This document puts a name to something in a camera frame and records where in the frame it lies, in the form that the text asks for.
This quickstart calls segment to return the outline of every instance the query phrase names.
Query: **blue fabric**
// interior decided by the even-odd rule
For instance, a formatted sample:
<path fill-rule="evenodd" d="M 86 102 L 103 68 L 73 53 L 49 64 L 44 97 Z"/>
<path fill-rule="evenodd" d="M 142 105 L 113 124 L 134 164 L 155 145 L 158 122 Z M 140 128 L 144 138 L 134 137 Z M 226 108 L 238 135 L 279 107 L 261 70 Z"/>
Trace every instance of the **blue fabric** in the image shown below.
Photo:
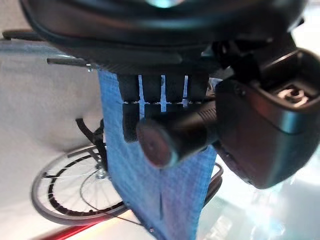
<path fill-rule="evenodd" d="M 124 141 L 123 101 L 116 75 L 100 71 L 99 80 L 108 170 L 114 187 L 143 226 L 154 229 L 151 234 L 157 239 L 194 240 L 215 164 L 214 149 L 209 147 L 170 169 L 151 166 L 137 142 Z M 140 117 L 143 118 L 145 103 L 141 93 L 142 87 Z M 165 110 L 164 88 L 161 106 Z"/>

